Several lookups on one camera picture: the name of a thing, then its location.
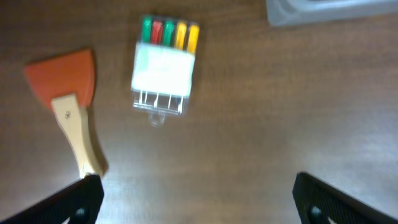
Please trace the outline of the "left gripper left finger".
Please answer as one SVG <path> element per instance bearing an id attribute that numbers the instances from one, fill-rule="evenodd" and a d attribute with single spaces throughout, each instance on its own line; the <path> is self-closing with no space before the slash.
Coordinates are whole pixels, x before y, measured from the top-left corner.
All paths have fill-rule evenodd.
<path id="1" fill-rule="evenodd" d="M 95 223 L 103 199 L 100 176 L 90 174 L 1 223 Z"/>

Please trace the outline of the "orange scraper wooden handle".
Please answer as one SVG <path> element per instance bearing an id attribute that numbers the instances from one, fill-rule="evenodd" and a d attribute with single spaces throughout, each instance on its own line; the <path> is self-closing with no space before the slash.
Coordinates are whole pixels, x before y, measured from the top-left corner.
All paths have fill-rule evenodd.
<path id="1" fill-rule="evenodd" d="M 24 73 L 34 95 L 54 114 L 73 151 L 80 177 L 104 176 L 91 143 L 87 112 L 95 90 L 93 51 L 82 49 L 29 63 Z"/>

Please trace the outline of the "clear plastic container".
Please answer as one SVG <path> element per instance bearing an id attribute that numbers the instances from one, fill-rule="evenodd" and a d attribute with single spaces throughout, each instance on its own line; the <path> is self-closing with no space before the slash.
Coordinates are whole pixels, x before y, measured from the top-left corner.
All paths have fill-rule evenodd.
<path id="1" fill-rule="evenodd" d="M 266 0 L 274 27 L 352 19 L 397 12 L 397 0 Z"/>

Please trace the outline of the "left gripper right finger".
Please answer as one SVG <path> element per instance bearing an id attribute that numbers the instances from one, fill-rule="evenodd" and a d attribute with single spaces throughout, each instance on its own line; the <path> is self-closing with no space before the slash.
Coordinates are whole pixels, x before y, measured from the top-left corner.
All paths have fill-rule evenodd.
<path id="1" fill-rule="evenodd" d="M 356 200 L 308 172 L 296 175 L 292 195 L 300 221 L 304 224 L 397 224 L 396 218 Z"/>

